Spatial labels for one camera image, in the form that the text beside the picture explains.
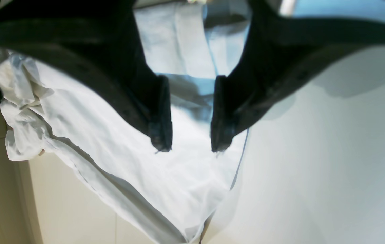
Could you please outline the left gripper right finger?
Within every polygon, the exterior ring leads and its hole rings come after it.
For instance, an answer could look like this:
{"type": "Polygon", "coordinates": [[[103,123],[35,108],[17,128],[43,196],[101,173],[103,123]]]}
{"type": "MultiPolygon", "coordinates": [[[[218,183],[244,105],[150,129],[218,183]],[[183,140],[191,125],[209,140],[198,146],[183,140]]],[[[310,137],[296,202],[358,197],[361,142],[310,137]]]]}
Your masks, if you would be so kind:
{"type": "Polygon", "coordinates": [[[385,46],[385,0],[249,0],[242,55],[214,88],[211,149],[227,150],[258,122],[342,58],[385,46]]]}

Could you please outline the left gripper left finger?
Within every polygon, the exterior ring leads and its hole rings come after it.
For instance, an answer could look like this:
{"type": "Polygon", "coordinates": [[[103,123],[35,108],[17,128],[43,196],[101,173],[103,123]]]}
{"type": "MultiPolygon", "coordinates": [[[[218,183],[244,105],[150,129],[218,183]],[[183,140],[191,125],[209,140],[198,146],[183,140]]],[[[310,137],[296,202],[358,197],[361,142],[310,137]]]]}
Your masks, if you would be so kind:
{"type": "Polygon", "coordinates": [[[147,65],[134,0],[13,0],[0,47],[78,80],[161,152],[172,148],[169,81],[147,65]]]}

